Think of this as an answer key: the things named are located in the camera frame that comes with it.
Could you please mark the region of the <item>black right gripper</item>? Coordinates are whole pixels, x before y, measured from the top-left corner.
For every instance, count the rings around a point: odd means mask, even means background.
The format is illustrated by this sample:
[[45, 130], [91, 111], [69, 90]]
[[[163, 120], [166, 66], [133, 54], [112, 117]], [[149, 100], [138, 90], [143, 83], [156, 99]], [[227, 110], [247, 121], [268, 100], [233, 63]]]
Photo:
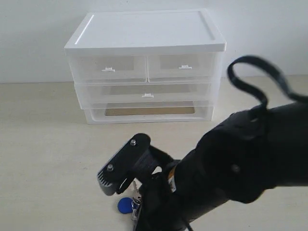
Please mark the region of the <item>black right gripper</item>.
[[141, 186], [142, 203], [135, 223], [136, 231], [191, 231], [177, 199], [172, 196], [166, 176], [162, 172], [151, 175]]

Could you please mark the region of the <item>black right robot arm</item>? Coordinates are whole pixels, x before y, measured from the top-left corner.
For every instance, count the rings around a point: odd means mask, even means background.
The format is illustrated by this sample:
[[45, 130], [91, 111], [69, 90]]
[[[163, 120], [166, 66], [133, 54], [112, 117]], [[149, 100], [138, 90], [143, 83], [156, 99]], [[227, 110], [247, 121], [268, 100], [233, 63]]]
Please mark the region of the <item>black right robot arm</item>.
[[268, 189], [308, 184], [308, 106], [231, 114], [183, 159], [142, 189], [137, 231], [183, 231], [229, 200], [249, 204]]

